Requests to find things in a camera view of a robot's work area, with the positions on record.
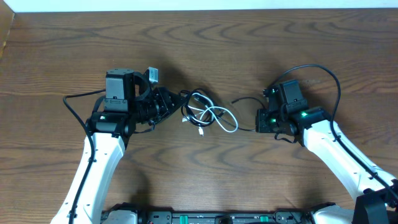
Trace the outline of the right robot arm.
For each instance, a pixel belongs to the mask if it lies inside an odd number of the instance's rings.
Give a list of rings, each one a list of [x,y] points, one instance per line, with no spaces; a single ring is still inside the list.
[[[309,108],[296,80],[263,91],[268,105],[256,115],[256,132],[292,136],[332,171],[354,201],[354,209],[335,203],[313,207],[302,223],[397,223],[397,177],[363,154],[321,107]]]

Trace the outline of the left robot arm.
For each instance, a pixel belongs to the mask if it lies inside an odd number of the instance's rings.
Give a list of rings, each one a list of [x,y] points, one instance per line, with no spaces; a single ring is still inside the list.
[[[137,124],[151,129],[176,112],[183,96],[158,87],[159,72],[128,68],[106,72],[103,96],[82,121],[86,137],[81,161],[68,194],[52,223],[139,223],[139,212],[125,206],[103,211],[114,171]]]

